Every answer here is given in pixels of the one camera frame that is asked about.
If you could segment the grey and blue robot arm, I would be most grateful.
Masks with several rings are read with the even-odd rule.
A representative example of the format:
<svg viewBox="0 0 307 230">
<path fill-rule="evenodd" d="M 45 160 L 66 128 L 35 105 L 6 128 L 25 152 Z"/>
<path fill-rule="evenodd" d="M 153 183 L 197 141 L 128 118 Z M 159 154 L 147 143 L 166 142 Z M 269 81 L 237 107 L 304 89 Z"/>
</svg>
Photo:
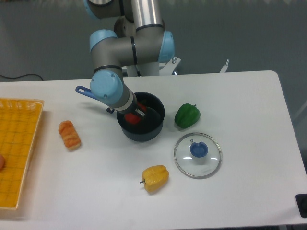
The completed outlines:
<svg viewBox="0 0 307 230">
<path fill-rule="evenodd" d="M 175 56 L 175 43 L 163 26 L 157 0 L 86 0 L 89 15 L 97 19 L 122 16 L 132 22 L 135 34 L 119 37 L 112 30 L 91 34 L 90 54 L 94 75 L 90 89 L 94 97 L 122 114 L 145 116 L 135 94 L 125 85 L 123 66 L 168 62 Z"/>
</svg>

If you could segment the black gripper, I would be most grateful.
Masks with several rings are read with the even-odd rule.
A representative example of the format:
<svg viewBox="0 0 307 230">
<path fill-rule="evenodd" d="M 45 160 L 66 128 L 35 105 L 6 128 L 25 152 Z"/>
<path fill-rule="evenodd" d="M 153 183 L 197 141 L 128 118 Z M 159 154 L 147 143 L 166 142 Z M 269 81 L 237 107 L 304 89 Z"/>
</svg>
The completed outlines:
<svg viewBox="0 0 307 230">
<path fill-rule="evenodd" d="M 147 108 L 142 103 L 132 104 L 131 107 L 123 111 L 117 111 L 116 118 L 117 120 L 124 119 L 125 114 L 134 113 L 135 115 L 144 118 L 147 113 Z"/>
</svg>

